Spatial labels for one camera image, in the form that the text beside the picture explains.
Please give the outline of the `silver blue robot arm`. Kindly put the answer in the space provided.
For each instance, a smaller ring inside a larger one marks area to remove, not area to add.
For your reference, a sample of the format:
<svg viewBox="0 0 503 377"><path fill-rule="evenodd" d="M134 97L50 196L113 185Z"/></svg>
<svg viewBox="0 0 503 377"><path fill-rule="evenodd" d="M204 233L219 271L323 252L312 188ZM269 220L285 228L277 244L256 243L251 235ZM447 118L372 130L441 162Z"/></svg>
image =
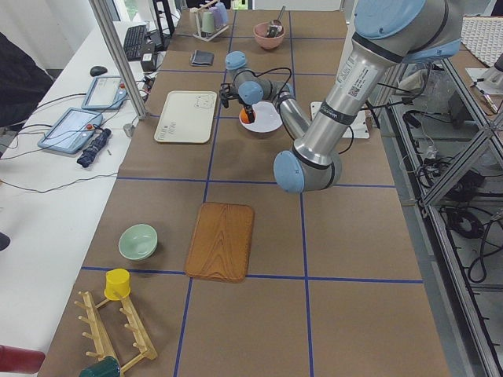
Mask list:
<svg viewBox="0 0 503 377"><path fill-rule="evenodd" d="M327 189L341 175L336 144L385 71L455 55L463 14L462 1L360 1L354 9L351 54L312 120L287 84L259 78L241 51L226 56L232 82L221 88L222 103L238 99L251 112L253 104L271 102L294 140L274 160L277 184L294 193Z"/></svg>

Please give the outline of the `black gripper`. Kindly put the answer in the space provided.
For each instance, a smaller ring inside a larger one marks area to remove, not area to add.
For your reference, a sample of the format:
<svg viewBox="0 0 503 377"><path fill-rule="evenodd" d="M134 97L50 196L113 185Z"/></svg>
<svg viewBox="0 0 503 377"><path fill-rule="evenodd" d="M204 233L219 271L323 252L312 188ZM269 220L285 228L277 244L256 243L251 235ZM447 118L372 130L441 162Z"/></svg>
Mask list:
<svg viewBox="0 0 503 377"><path fill-rule="evenodd" d="M255 121L255 112L253 110L253 107L250 104L247 104L241 97L238 98L238 102L244 108L244 122L253 123Z"/></svg>

